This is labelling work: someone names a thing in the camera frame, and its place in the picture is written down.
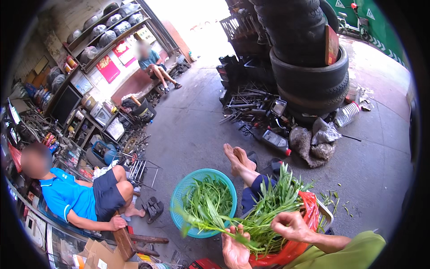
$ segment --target black plastic bag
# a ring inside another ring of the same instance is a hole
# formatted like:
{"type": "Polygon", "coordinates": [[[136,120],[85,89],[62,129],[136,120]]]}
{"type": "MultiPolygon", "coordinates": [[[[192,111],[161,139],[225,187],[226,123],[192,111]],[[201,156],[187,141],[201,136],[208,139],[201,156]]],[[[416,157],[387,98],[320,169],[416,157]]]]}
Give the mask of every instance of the black plastic bag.
{"type": "Polygon", "coordinates": [[[58,75],[54,78],[54,81],[52,82],[52,92],[56,93],[57,90],[60,88],[61,84],[63,84],[64,80],[66,79],[66,76],[63,74],[58,75]]]}
{"type": "Polygon", "coordinates": [[[103,25],[103,24],[99,24],[96,27],[94,27],[89,36],[90,40],[93,40],[99,34],[104,33],[106,31],[106,28],[107,28],[106,25],[103,25]]]}
{"type": "Polygon", "coordinates": [[[58,66],[54,66],[49,71],[48,75],[46,76],[46,83],[48,84],[48,89],[51,89],[52,82],[54,81],[54,78],[56,78],[58,75],[61,75],[63,72],[58,66]]]}
{"type": "Polygon", "coordinates": [[[81,63],[87,64],[89,61],[95,58],[97,53],[98,51],[94,46],[88,46],[83,50],[79,60],[81,63]]]}
{"type": "Polygon", "coordinates": [[[98,47],[102,48],[108,45],[110,42],[114,41],[117,38],[117,35],[114,31],[108,30],[101,35],[100,41],[98,42],[98,47]]]}
{"type": "Polygon", "coordinates": [[[139,4],[128,3],[121,6],[118,13],[121,14],[122,17],[126,17],[127,15],[130,15],[131,13],[135,12],[139,8],[140,8],[139,4]]]}
{"type": "Polygon", "coordinates": [[[75,30],[73,33],[71,33],[68,37],[67,37],[67,44],[70,44],[73,42],[73,40],[77,39],[80,35],[82,35],[82,31],[77,29],[75,30]]]}
{"type": "Polygon", "coordinates": [[[88,29],[91,25],[95,24],[98,21],[97,15],[89,18],[84,24],[83,24],[83,30],[85,31],[88,29]]]}
{"type": "Polygon", "coordinates": [[[136,13],[136,14],[131,15],[129,20],[128,20],[129,24],[132,26],[137,24],[137,23],[140,23],[142,21],[143,21],[143,15],[140,13],[136,13]]]}
{"type": "Polygon", "coordinates": [[[121,18],[122,17],[120,14],[112,15],[110,18],[107,19],[106,26],[110,27],[110,26],[114,25],[115,22],[118,22],[121,18]]]}
{"type": "Polygon", "coordinates": [[[130,30],[132,26],[128,22],[121,22],[117,26],[114,27],[114,32],[117,34],[117,37],[121,34],[127,32],[127,30],[130,30]]]}

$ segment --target bare foot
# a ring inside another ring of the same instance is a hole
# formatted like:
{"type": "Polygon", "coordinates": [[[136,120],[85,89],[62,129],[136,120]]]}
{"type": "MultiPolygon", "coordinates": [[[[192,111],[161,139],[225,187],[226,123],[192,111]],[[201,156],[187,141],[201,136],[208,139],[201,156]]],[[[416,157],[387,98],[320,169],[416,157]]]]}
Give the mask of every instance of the bare foot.
{"type": "Polygon", "coordinates": [[[129,216],[141,216],[144,217],[146,214],[146,211],[141,209],[141,210],[137,210],[134,207],[134,203],[131,203],[129,207],[126,208],[126,211],[124,212],[124,215],[129,217],[129,216]]]}
{"type": "Polygon", "coordinates": [[[231,162],[231,174],[233,176],[238,176],[242,164],[236,155],[234,155],[233,148],[230,146],[230,144],[224,144],[224,153],[231,162]]]}
{"type": "Polygon", "coordinates": [[[255,162],[248,159],[248,156],[246,155],[246,151],[243,148],[234,147],[233,153],[239,159],[239,161],[243,165],[245,165],[245,167],[249,168],[252,171],[255,171],[257,169],[257,165],[255,164],[255,162]]]}

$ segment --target red poster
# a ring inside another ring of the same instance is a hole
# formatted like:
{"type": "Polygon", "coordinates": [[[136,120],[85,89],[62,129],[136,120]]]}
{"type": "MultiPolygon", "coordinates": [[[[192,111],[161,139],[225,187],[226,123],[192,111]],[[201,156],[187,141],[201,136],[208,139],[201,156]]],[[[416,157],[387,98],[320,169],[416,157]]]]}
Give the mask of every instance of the red poster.
{"type": "Polygon", "coordinates": [[[113,48],[112,51],[115,53],[118,59],[120,59],[121,63],[123,63],[125,67],[128,67],[136,60],[128,43],[126,43],[124,40],[121,41],[118,46],[113,48]]]}
{"type": "Polygon", "coordinates": [[[120,74],[120,70],[108,55],[103,57],[96,66],[109,83],[111,83],[120,74]]]}

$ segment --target plastic water bottle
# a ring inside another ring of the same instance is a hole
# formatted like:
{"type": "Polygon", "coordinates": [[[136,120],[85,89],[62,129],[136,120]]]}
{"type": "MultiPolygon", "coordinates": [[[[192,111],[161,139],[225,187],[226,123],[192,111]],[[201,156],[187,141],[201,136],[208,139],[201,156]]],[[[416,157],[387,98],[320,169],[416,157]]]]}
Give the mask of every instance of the plastic water bottle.
{"type": "Polygon", "coordinates": [[[351,123],[355,116],[360,112],[361,108],[356,102],[352,102],[347,106],[342,107],[336,113],[336,123],[340,127],[344,127],[351,123]]]}

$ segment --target man sitting on bench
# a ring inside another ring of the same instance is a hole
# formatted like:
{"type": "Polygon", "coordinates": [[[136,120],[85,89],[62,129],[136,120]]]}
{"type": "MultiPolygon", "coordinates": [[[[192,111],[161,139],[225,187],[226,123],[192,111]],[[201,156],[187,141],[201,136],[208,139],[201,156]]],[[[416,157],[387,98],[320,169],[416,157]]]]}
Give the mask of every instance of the man sitting on bench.
{"type": "Polygon", "coordinates": [[[21,166],[29,177],[39,179],[49,209],[78,228],[94,231],[116,231],[127,226],[120,215],[145,216],[132,203],[134,188],[126,171],[115,165],[93,183],[77,180],[59,168],[52,167],[52,155],[42,143],[28,145],[21,156],[21,166]]]}
{"type": "Polygon", "coordinates": [[[140,68],[144,72],[147,72],[151,79],[158,78],[163,84],[164,91],[169,91],[169,87],[167,87],[167,83],[164,79],[172,82],[175,86],[175,89],[182,87],[182,84],[179,84],[171,76],[169,76],[169,74],[166,72],[167,69],[165,65],[161,63],[163,59],[160,58],[155,50],[151,49],[151,46],[147,41],[139,41],[139,52],[141,54],[141,57],[138,61],[140,68]]]}

